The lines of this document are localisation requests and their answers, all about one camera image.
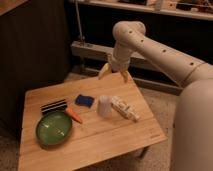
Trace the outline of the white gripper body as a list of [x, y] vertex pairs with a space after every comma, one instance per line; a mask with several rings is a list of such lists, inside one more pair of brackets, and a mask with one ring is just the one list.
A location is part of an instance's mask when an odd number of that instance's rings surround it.
[[128, 69], [130, 65], [130, 58], [124, 56], [114, 57], [113, 55], [109, 55], [108, 63], [113, 71], [123, 72]]

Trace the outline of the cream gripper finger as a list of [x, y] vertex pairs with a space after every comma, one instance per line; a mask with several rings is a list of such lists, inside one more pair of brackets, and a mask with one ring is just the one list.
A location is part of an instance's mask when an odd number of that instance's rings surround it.
[[102, 79], [104, 76], [111, 73], [111, 67], [108, 63], [106, 63], [102, 69], [99, 71], [98, 78]]
[[121, 73], [121, 75], [123, 77], [124, 83], [127, 83], [127, 81], [128, 81], [128, 71], [126, 70], [126, 71], [122, 71], [120, 73]]

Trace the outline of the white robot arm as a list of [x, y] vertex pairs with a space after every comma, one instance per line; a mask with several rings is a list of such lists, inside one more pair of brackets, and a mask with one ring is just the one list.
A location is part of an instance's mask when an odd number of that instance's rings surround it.
[[113, 54], [99, 71], [127, 76], [139, 53], [182, 91], [174, 114], [171, 171], [213, 171], [213, 65], [145, 35], [140, 21], [119, 21], [112, 29]]

